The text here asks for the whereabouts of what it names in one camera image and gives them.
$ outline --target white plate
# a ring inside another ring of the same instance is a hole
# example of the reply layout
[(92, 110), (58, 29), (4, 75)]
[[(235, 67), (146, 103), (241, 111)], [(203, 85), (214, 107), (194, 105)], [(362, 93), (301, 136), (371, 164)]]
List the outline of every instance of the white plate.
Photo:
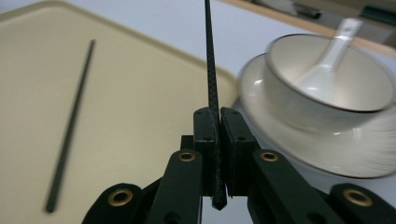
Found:
[(265, 54), (244, 67), (242, 106), (254, 125), (283, 152), (321, 170), (349, 177), (372, 178), (396, 170), (396, 107), (361, 127), (343, 133), (311, 133), (279, 120), (264, 94)]

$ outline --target ceramic spoon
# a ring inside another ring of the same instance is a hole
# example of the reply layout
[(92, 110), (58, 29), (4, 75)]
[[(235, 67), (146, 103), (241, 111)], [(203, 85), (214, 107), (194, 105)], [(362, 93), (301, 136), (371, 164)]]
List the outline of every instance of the ceramic spoon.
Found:
[(330, 103), (335, 71), (361, 24), (361, 21), (352, 18), (342, 20), (317, 64), (297, 79), (294, 85), (314, 98)]

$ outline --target black chopstick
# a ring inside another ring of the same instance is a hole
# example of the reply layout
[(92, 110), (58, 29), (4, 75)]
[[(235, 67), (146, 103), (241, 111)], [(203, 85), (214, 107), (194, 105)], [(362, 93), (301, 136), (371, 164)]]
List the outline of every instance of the black chopstick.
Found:
[(74, 127), (75, 127), (77, 115), (78, 115), (78, 108), (79, 108), (80, 101), (82, 98), (85, 80), (88, 75), (88, 70), (89, 70), (90, 63), (91, 63), (94, 45), (95, 45), (95, 40), (91, 40), (90, 46), (88, 49), (87, 58), (86, 58), (86, 61), (84, 64), (84, 69), (82, 71), (81, 80), (79, 82), (78, 92), (77, 92), (77, 95), (75, 98), (73, 110), (72, 110), (72, 113), (71, 113), (71, 116), (69, 119), (69, 123), (68, 123), (68, 127), (66, 130), (65, 136), (64, 136), (64, 144), (62, 146), (61, 154), (59, 156), (58, 165), (56, 167), (55, 175), (52, 179), (52, 185), (50, 188), (49, 197), (48, 197), (47, 205), (46, 205), (46, 211), (49, 213), (52, 213), (55, 210), (55, 205), (56, 205), (56, 202), (58, 199), (59, 189), (60, 189), (62, 177), (64, 174), (64, 166), (66, 164), (67, 154), (69, 151), (70, 143), (73, 138)]

